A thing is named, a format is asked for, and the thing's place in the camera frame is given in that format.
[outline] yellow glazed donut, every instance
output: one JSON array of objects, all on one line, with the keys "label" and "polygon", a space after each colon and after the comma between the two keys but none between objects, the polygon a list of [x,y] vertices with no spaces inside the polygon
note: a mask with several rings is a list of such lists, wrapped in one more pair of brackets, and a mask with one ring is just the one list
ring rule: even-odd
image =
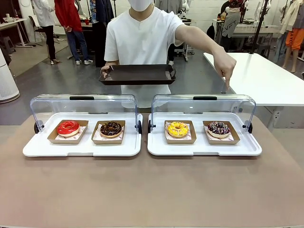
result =
[{"label": "yellow glazed donut", "polygon": [[182,138],[188,133],[188,126],[181,122],[172,122],[167,128],[169,135],[175,138]]}]

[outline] donut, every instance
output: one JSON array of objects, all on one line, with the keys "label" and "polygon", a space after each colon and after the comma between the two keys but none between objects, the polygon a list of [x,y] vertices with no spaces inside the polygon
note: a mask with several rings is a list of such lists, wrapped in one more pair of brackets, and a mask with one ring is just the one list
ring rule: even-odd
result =
[{"label": "donut", "polygon": [[169,135],[175,138],[185,137],[188,133],[188,126],[181,122],[172,122],[167,127]]},{"label": "donut", "polygon": [[104,123],[100,128],[100,134],[106,138],[115,138],[120,135],[122,131],[122,126],[117,122],[107,122]]},{"label": "donut", "polygon": [[76,121],[65,121],[57,127],[57,133],[63,137],[70,137],[77,134],[80,130],[80,124]]},{"label": "donut", "polygon": [[230,133],[230,128],[227,124],[224,124],[223,122],[211,122],[208,124],[208,132],[213,137],[216,138],[225,138]]}]

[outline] red glazed donut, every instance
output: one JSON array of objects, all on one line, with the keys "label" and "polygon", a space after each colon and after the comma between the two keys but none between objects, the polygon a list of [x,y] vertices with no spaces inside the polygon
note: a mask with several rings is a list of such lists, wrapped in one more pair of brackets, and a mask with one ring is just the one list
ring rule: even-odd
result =
[{"label": "red glazed donut", "polygon": [[80,124],[76,121],[65,121],[57,127],[57,133],[63,137],[69,137],[79,132]]}]

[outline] hand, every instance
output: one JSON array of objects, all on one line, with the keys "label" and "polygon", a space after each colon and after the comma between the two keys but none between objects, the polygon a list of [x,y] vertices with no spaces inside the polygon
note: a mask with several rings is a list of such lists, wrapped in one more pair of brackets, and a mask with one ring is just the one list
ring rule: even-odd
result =
[{"label": "hand", "polygon": [[66,32],[71,32],[71,31],[72,31],[72,28],[69,27],[69,26],[67,26],[67,27],[65,28],[65,30],[66,30]]},{"label": "hand", "polygon": [[223,47],[217,49],[213,54],[214,68],[218,75],[225,77],[226,87],[229,88],[230,78],[237,61],[228,55]]},{"label": "hand", "polygon": [[100,75],[103,76],[104,78],[106,78],[108,75],[108,73],[107,73],[108,69],[110,69],[110,66],[103,66],[100,70]]}]

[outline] person in red shirt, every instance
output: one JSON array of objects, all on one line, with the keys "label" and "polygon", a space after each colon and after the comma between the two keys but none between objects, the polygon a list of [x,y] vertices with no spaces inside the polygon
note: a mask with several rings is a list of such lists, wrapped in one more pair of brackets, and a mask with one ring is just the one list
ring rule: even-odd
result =
[{"label": "person in red shirt", "polygon": [[80,43],[85,65],[93,63],[93,61],[89,59],[85,36],[82,32],[80,18],[74,5],[74,0],[55,0],[55,13],[60,24],[65,28],[67,40],[76,65],[80,65],[81,60],[77,53],[75,38],[77,38]]}]

